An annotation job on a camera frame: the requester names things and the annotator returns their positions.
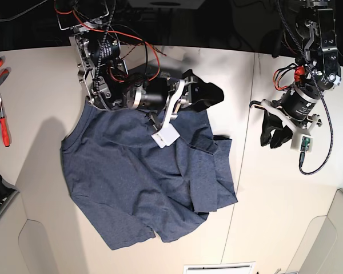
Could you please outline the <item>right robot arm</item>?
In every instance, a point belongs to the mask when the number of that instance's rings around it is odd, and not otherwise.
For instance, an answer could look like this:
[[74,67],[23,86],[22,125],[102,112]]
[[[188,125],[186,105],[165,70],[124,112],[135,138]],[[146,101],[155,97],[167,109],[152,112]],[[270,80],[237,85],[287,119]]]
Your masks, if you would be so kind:
[[78,79],[89,104],[101,111],[123,109],[143,112],[159,130],[176,119],[180,110],[201,112],[224,100],[224,92],[206,83],[192,70],[180,79],[162,72],[130,73],[121,46],[134,41],[145,52],[160,51],[129,26],[115,30],[116,1],[54,1],[61,30],[70,30],[71,45],[78,54]]

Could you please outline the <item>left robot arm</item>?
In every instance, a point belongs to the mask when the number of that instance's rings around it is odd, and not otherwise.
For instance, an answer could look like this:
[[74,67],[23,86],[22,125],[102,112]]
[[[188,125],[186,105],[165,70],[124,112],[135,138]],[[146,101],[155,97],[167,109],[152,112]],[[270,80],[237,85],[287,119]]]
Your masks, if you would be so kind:
[[277,100],[253,100],[250,106],[264,112],[260,136],[261,146],[278,148],[291,142],[291,149],[309,152],[313,146],[311,131],[321,126],[312,110],[323,102],[324,93],[341,83],[334,11],[327,1],[304,1],[290,27],[285,18],[284,2],[276,1],[281,20],[281,41],[292,39],[296,47],[295,61],[277,69],[273,85],[282,93]]

